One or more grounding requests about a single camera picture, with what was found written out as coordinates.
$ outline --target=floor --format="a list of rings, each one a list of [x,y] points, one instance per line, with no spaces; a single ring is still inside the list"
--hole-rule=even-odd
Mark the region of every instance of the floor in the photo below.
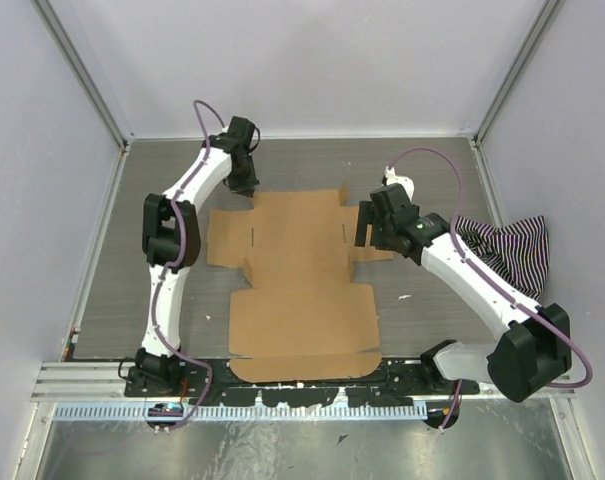
[[[442,435],[421,421],[207,422],[153,435],[138,422],[52,425],[40,480],[564,480],[548,400],[465,399]]]
[[[199,142],[138,141],[124,168],[119,192],[86,305],[76,358],[121,358],[140,346],[149,302],[148,269],[141,249],[142,205],[149,193],[171,186],[196,157]],[[379,186],[384,166],[415,146],[443,150],[459,164],[465,182],[463,215],[489,221],[475,158],[464,138],[264,140],[254,153],[262,191],[336,188],[346,180],[348,204],[368,199]],[[398,173],[416,186],[422,212],[450,217],[458,187],[449,165],[429,153],[406,157]],[[246,198],[220,185],[200,215],[206,231],[208,208],[249,208]],[[183,350],[194,356],[227,356],[229,295],[247,282],[240,271],[207,265],[206,245],[190,273],[182,305]],[[446,285],[412,262],[357,264],[354,281],[375,288],[381,351],[412,356],[454,338],[490,341],[484,324]]]

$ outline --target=striped cloth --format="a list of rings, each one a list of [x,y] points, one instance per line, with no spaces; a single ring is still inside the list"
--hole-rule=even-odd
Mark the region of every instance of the striped cloth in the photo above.
[[[544,217],[495,228],[459,217],[455,229],[471,251],[527,297],[538,300],[549,273],[549,239]]]

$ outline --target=white wall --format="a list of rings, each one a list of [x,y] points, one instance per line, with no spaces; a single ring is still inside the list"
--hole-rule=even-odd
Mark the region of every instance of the white wall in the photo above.
[[[157,138],[197,134],[194,97],[271,136],[475,131],[543,1],[52,3],[75,10],[137,137]]]
[[[485,148],[508,218],[548,220],[547,298],[595,369],[578,397],[605,478],[605,0],[565,3]]]
[[[62,347],[118,149],[31,2],[0,0],[0,480]]]

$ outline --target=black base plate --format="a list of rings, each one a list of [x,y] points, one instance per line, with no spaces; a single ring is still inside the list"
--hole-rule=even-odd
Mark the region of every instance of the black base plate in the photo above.
[[[203,406],[225,405],[228,407],[248,407],[255,404],[258,392],[262,403],[275,407],[280,402],[291,408],[309,407],[333,403],[339,388],[343,387],[350,407],[369,405],[372,407],[390,407],[412,405],[413,395],[451,395],[454,382],[443,381],[438,385],[429,385],[421,375],[420,364],[414,358],[383,358],[373,373],[361,378],[342,380],[319,380],[305,382],[275,382],[251,384],[240,380],[229,368],[228,359],[200,359],[213,368],[213,384],[204,399]],[[200,396],[206,384],[206,371],[190,364],[185,365],[187,392],[185,397],[190,403]],[[464,381],[462,393],[479,393],[477,383]],[[142,389],[131,383],[125,388],[127,397],[180,396],[183,387],[176,391]]]

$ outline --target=brown cardboard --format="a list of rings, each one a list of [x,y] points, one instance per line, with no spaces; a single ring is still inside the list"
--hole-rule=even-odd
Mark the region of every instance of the brown cardboard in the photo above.
[[[352,262],[393,258],[353,247],[357,207],[347,189],[258,193],[253,210],[213,210],[208,263],[243,268],[253,288],[231,294],[233,372],[248,382],[371,373],[381,355],[371,285]]]

